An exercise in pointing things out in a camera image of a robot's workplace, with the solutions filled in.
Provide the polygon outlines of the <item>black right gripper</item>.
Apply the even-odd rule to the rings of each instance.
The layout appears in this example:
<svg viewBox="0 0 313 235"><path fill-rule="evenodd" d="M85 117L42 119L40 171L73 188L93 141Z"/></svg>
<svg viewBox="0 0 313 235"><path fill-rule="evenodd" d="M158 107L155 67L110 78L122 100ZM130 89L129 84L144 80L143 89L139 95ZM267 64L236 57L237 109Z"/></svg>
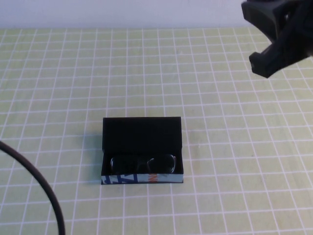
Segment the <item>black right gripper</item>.
<svg viewBox="0 0 313 235"><path fill-rule="evenodd" d="M291 27L283 47L267 47L249 56L254 74L269 78L276 72L313 55L313 2L311 0L245 0L244 19L271 42L283 28Z"/></svg>

